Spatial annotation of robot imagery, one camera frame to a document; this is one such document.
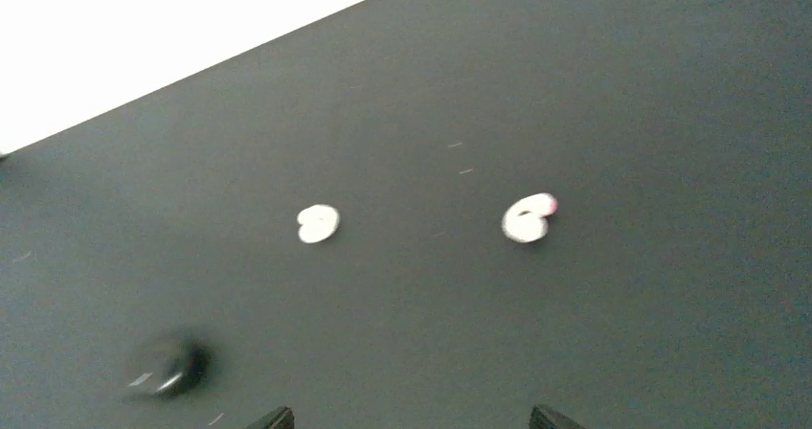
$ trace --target dark gray surface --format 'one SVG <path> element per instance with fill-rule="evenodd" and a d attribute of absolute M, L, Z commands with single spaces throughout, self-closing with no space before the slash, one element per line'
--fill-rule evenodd
<path fill-rule="evenodd" d="M 810 12 L 371 0 L 15 153 L 0 427 L 809 427 Z M 211 382 L 121 401 L 172 328 Z"/>

